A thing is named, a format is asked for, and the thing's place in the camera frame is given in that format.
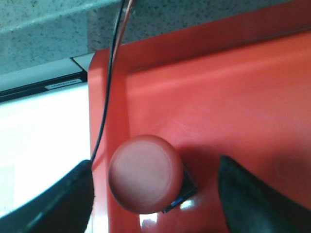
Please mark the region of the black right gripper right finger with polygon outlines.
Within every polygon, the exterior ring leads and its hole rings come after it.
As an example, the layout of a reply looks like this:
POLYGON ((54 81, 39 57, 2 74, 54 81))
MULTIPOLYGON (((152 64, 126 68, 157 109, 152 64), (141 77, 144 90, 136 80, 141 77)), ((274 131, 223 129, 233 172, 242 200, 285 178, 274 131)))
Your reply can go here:
POLYGON ((231 233, 309 233, 311 212, 229 156, 220 157, 218 193, 231 233))

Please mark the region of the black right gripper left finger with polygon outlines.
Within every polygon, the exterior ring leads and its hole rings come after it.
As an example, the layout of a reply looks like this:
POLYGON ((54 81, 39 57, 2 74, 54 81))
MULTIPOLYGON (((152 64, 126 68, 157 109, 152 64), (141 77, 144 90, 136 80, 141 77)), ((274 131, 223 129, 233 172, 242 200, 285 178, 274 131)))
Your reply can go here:
POLYGON ((94 203, 92 162, 83 160, 45 192, 1 217, 2 233, 83 233, 94 203))

